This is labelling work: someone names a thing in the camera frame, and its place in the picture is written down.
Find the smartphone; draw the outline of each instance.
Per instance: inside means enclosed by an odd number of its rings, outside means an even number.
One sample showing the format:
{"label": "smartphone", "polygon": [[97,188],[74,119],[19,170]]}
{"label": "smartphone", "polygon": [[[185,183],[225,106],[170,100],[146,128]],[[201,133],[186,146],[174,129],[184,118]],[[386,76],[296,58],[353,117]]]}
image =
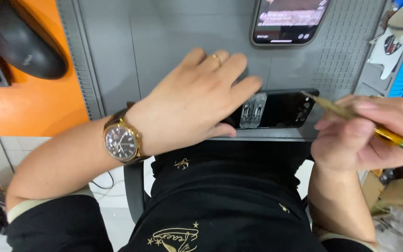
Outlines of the smartphone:
{"label": "smartphone", "polygon": [[[303,90],[315,96],[320,94],[317,89]],[[266,91],[265,93],[267,97],[261,113],[260,123],[254,129],[299,128],[304,125],[315,105],[315,101],[301,94],[300,90],[275,90]],[[252,109],[250,113],[254,113],[255,110],[257,111],[257,109]],[[240,125],[245,113],[248,113],[248,111],[245,106],[242,106],[225,119],[223,123],[229,123],[236,129],[244,129]]]}
{"label": "smartphone", "polygon": [[303,46],[316,36],[331,0],[256,0],[251,43]]}

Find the black shirt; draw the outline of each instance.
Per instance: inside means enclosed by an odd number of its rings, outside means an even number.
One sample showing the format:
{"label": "black shirt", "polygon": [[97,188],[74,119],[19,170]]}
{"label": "black shirt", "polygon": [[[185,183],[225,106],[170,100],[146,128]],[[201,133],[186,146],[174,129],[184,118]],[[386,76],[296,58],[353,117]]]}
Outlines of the black shirt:
{"label": "black shirt", "polygon": [[[204,154],[187,168],[173,164],[181,155],[154,163],[152,198],[120,252],[371,251],[349,239],[321,243],[284,167]],[[96,200],[82,195],[27,210],[8,243],[15,252],[113,250]]]}

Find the gold ring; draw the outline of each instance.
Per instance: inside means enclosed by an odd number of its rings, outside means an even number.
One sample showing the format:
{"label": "gold ring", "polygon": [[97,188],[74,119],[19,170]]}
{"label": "gold ring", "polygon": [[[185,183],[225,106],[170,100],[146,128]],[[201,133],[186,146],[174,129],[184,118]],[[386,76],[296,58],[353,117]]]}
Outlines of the gold ring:
{"label": "gold ring", "polygon": [[218,62],[218,66],[221,67],[221,59],[216,54],[211,54],[212,58],[216,59]]}

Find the gray silicone mat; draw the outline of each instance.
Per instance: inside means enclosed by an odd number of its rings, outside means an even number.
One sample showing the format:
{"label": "gray silicone mat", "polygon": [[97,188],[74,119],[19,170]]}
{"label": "gray silicone mat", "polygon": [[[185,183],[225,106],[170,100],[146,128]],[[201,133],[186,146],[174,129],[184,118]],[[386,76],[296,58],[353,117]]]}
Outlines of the gray silicone mat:
{"label": "gray silicone mat", "polygon": [[[254,49],[249,42],[254,0],[56,0],[91,120],[150,93],[193,47],[248,57],[264,90],[316,88],[345,94],[384,94],[396,71],[366,64],[386,0],[332,0],[315,40],[305,47]],[[240,130],[237,140],[312,140],[322,111],[315,106],[299,129]]]}

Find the computer mouse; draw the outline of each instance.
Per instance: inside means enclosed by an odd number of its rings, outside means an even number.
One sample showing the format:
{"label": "computer mouse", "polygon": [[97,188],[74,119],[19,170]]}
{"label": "computer mouse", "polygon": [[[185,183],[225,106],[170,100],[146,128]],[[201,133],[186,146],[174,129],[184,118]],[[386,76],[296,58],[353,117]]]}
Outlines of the computer mouse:
{"label": "computer mouse", "polygon": [[20,71],[42,79],[59,79],[67,72],[58,45],[14,0],[0,0],[0,56]]}

